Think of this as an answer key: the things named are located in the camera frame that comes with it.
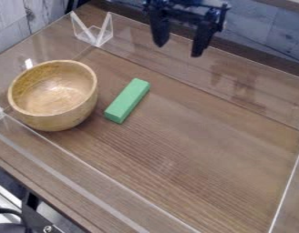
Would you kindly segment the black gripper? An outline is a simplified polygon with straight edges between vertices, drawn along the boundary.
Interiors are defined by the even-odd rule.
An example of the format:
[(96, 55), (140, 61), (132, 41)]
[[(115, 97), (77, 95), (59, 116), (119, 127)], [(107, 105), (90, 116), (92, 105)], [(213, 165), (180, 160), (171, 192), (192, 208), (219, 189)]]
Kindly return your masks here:
[(199, 24), (191, 57), (202, 56), (217, 33), (217, 23), (225, 21), (229, 10), (226, 0), (143, 0), (156, 46), (162, 47), (170, 41), (170, 21)]

